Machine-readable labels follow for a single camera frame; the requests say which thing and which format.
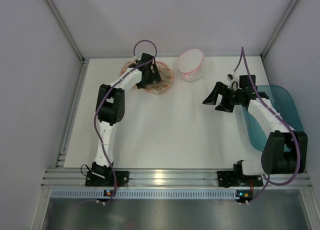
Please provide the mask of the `orange patterned bra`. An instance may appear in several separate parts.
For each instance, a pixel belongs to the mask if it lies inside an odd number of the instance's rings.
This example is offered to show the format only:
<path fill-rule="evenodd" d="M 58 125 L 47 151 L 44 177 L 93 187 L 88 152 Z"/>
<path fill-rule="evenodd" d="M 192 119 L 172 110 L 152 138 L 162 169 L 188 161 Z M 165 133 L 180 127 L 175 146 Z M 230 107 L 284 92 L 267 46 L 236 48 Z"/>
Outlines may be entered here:
<path fill-rule="evenodd" d="M 175 75 L 173 70 L 165 63 L 160 61 L 155 62 L 161 76 L 161 81 L 159 83 L 154 83 L 146 86 L 145 88 L 140 88 L 142 69 L 148 65 L 141 66 L 141 61 L 129 61 L 123 65 L 120 71 L 120 83 L 116 87 L 124 90 L 125 92 L 128 92 L 130 89 L 143 89 L 149 93 L 157 95 L 162 94 L 173 85 Z"/>

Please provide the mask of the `white mesh laundry bag pink trim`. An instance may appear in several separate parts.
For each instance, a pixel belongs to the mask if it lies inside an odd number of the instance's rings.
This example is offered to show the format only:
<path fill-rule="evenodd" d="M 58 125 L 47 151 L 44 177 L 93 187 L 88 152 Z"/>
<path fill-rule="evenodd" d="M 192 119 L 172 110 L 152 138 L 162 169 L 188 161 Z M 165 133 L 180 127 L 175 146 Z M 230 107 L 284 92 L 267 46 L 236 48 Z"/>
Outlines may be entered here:
<path fill-rule="evenodd" d="M 200 49 L 190 49 L 182 53 L 177 60 L 177 72 L 182 80 L 194 82 L 204 74 L 205 54 Z"/>

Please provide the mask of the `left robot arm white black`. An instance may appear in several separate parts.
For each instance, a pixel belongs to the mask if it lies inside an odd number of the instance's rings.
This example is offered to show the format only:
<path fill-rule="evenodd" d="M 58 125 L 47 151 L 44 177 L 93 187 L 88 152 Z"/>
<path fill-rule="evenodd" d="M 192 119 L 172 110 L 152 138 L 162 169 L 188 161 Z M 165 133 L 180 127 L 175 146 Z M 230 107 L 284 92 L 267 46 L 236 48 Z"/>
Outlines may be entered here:
<path fill-rule="evenodd" d="M 102 84 L 99 87 L 94 129 L 99 143 L 91 170 L 96 175 L 107 179 L 113 175 L 113 149 L 117 128 L 125 115 L 125 96 L 133 87 L 145 88 L 158 83 L 161 77 L 156 66 L 156 58 L 143 53 L 126 71 L 113 83 Z"/>

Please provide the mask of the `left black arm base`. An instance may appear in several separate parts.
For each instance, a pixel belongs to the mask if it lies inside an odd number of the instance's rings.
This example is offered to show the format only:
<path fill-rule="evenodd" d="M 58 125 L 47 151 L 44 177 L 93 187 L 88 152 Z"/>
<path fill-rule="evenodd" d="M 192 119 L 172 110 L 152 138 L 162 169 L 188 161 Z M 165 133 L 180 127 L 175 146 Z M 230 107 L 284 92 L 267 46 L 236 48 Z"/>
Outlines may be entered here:
<path fill-rule="evenodd" d="M 86 175 L 85 186 L 88 187 L 123 187 L 129 182 L 128 171 L 115 171 L 115 177 L 110 168 L 106 170 L 106 174 L 99 174 L 94 171 L 89 171 Z"/>

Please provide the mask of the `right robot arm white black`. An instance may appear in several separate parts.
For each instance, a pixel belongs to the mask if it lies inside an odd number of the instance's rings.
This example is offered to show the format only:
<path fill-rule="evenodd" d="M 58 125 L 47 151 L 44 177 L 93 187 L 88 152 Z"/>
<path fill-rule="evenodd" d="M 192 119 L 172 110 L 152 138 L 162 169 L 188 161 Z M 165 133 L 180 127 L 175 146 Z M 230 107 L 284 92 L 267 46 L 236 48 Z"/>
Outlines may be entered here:
<path fill-rule="evenodd" d="M 203 101 L 217 111 L 233 112 L 242 106 L 266 137 L 260 158 L 240 161 L 243 175 L 300 174 L 306 168 L 308 137 L 286 124 L 269 96 L 258 91 L 255 75 L 228 75 L 230 84 L 216 82 Z"/>

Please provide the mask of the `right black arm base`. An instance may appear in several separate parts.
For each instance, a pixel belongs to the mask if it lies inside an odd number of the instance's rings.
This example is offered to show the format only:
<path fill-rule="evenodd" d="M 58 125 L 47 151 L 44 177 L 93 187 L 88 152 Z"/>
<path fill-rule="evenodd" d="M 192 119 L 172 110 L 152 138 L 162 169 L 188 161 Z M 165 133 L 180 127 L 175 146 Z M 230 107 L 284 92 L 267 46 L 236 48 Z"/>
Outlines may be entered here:
<path fill-rule="evenodd" d="M 231 170 L 224 170 L 217 172 L 217 180 L 219 187 L 262 187 L 263 180 L 261 176 L 246 176 L 235 173 Z"/>

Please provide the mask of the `teal plastic basin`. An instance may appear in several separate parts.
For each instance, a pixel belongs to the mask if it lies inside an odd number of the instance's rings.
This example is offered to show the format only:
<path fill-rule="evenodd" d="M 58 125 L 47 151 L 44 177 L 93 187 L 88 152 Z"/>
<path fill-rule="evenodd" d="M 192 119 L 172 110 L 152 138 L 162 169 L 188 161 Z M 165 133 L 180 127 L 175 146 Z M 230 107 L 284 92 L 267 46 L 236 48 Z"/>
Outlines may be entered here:
<path fill-rule="evenodd" d="M 257 90 L 268 95 L 272 106 L 288 125 L 296 131 L 304 130 L 291 95 L 285 88 L 278 85 L 259 85 Z M 262 152 L 267 137 L 256 119 L 245 108 L 242 111 L 249 141 L 253 148 Z"/>

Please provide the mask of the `left aluminium frame post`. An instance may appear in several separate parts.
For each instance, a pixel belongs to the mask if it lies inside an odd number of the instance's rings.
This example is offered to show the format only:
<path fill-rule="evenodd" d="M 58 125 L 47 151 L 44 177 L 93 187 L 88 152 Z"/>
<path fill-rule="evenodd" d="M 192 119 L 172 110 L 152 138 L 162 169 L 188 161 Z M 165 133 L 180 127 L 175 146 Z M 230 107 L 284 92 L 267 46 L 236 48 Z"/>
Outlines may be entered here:
<path fill-rule="evenodd" d="M 49 11 L 52 13 L 53 17 L 55 18 L 59 28 L 61 29 L 62 33 L 64 34 L 67 42 L 69 43 L 70 47 L 72 48 L 73 52 L 77 56 L 80 62 L 85 61 L 85 57 L 82 55 L 79 47 L 77 46 L 69 28 L 67 27 L 58 7 L 54 3 L 53 0 L 43 0 L 47 5 Z"/>

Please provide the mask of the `aluminium frame post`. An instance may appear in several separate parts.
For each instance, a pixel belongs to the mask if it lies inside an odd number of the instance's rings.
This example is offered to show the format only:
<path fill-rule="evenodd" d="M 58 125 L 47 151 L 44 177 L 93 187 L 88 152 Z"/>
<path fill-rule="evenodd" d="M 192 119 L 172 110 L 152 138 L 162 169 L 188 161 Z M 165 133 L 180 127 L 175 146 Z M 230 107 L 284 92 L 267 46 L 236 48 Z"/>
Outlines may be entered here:
<path fill-rule="evenodd" d="M 53 0 L 43 0 L 47 5 L 49 11 L 52 13 L 53 17 L 55 18 L 59 28 L 61 29 L 62 33 L 64 34 L 67 42 L 69 43 L 70 47 L 72 48 L 73 52 L 77 56 L 80 62 L 85 61 L 85 57 L 82 55 L 79 47 L 77 46 L 69 28 L 67 27 L 58 7 L 54 3 Z"/>
<path fill-rule="evenodd" d="M 288 5 L 286 6 L 284 12 L 280 15 L 280 19 L 278 20 L 275 28 L 273 29 L 266 45 L 264 46 L 264 48 L 260 54 L 262 61 L 266 58 L 269 51 L 271 50 L 271 48 L 275 44 L 278 36 L 280 35 L 282 30 L 286 26 L 288 20 L 290 19 L 290 17 L 294 13 L 294 11 L 295 11 L 296 7 L 299 5 L 300 1 L 301 0 L 289 0 Z"/>

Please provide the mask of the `right aluminium frame post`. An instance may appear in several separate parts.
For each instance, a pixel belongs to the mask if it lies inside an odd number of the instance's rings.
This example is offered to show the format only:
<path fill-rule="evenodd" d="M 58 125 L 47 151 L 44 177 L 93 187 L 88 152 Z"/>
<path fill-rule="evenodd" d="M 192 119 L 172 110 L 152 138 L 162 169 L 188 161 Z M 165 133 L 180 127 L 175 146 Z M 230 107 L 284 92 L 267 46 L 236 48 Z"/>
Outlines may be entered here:
<path fill-rule="evenodd" d="M 275 44 L 278 36 L 280 35 L 282 30 L 286 26 L 288 20 L 290 19 L 290 17 L 294 13 L 294 11 L 295 11 L 296 7 L 299 5 L 300 1 L 301 0 L 289 0 L 288 5 L 286 6 L 284 12 L 280 15 L 280 19 L 278 20 L 275 28 L 273 29 L 266 45 L 264 46 L 264 48 L 260 54 L 262 61 L 266 58 L 269 51 L 271 50 L 271 48 Z"/>

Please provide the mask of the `aluminium front rail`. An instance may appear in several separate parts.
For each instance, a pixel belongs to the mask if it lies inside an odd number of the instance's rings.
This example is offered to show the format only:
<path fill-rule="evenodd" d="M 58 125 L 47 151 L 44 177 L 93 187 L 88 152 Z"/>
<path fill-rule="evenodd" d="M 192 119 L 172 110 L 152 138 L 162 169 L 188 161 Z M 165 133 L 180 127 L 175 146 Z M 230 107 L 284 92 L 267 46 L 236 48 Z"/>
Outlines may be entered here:
<path fill-rule="evenodd" d="M 85 176 L 78 168 L 47 169 L 41 187 L 84 187 Z M 125 187 L 218 188 L 216 169 L 128 169 Z"/>

